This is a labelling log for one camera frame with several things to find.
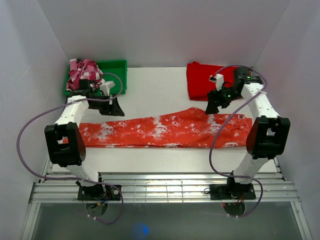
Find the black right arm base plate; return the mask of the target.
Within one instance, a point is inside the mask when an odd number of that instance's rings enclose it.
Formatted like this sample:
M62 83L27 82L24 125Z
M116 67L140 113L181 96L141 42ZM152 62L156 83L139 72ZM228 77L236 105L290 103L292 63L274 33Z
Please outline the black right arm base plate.
M255 200L256 194L253 185L240 184L228 186L227 184L210 184L209 195L211 200Z

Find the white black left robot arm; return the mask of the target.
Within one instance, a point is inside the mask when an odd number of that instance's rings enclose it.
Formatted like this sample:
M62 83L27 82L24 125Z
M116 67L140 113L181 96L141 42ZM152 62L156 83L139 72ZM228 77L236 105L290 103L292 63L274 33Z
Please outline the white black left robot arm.
M98 87L100 94L95 93L93 85L87 79L81 79L79 89L71 91L59 119L44 129L49 159L52 164L69 170L82 187L89 187L88 193L100 200L106 195L106 187L98 171L87 163L86 146L79 126L86 112L91 109L102 116L123 117L118 99L111 94L114 81L103 81Z

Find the red white tie-dye trousers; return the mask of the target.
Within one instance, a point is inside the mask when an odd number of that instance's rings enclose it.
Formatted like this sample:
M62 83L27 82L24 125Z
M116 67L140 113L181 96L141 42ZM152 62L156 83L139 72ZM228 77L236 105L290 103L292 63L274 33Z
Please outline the red white tie-dye trousers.
M81 123L87 148L200 148L243 147L253 120L235 114L210 114L196 107L129 120Z

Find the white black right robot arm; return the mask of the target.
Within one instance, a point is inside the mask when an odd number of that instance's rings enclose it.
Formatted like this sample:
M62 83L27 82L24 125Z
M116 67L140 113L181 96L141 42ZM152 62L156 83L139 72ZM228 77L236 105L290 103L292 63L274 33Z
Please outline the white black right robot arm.
M265 91L267 81L256 70L235 66L230 87L220 70L211 75L209 81L215 83L215 89L207 94L207 115L217 114L218 108L225 109L232 101L242 98L245 100L242 107L248 106L254 120L246 138L247 152L239 166L227 176L226 194L237 199L249 192L262 166L284 152L291 122L272 107Z

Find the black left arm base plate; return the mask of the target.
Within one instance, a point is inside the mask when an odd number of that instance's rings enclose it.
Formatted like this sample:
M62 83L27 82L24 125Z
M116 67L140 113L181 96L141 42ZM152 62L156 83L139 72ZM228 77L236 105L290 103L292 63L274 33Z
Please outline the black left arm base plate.
M78 190L78 201L119 201L121 199L121 185L105 186L96 184L94 186L80 186Z

